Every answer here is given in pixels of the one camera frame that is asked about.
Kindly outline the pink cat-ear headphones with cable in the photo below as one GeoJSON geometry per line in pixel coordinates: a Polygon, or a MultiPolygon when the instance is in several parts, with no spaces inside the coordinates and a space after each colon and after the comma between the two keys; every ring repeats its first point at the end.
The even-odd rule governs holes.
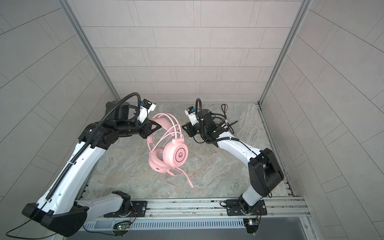
{"type": "Polygon", "coordinates": [[[159,113],[155,115],[151,122],[160,125],[166,132],[155,142],[154,134],[147,137],[147,145],[149,152],[150,167],[161,174],[169,174],[175,176],[173,170],[184,175],[187,180],[187,186],[194,187],[192,179],[196,176],[188,175],[181,169],[181,166],[186,163],[189,150],[185,143],[182,127],[179,121],[171,114],[159,113]]]}

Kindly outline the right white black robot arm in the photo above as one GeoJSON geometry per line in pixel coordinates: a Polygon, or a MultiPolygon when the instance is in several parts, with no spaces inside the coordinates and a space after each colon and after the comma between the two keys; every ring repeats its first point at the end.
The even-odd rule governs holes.
{"type": "Polygon", "coordinates": [[[200,135],[204,143],[213,144],[226,150],[242,161],[249,170],[250,186],[239,197],[237,209],[243,214],[261,214],[261,200],[272,196],[272,190],[284,179],[283,171],[272,150],[254,148],[240,139],[232,132],[232,125],[225,116],[220,116],[222,123],[216,123],[216,115],[209,110],[196,111],[194,107],[185,110],[189,122],[182,126],[189,137],[200,135]]]}

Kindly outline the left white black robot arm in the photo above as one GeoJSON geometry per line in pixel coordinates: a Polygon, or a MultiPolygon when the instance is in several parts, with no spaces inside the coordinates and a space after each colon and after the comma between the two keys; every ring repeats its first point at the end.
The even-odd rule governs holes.
{"type": "Polygon", "coordinates": [[[122,191],[90,201],[78,197],[101,156],[119,138],[139,135],[147,139],[160,128],[148,119],[155,108],[148,100],[142,100],[138,106],[108,102],[105,116],[84,129],[73,155],[49,190],[36,203],[26,204],[22,214],[64,237],[74,235],[97,217],[133,216],[131,197],[122,191]]]}

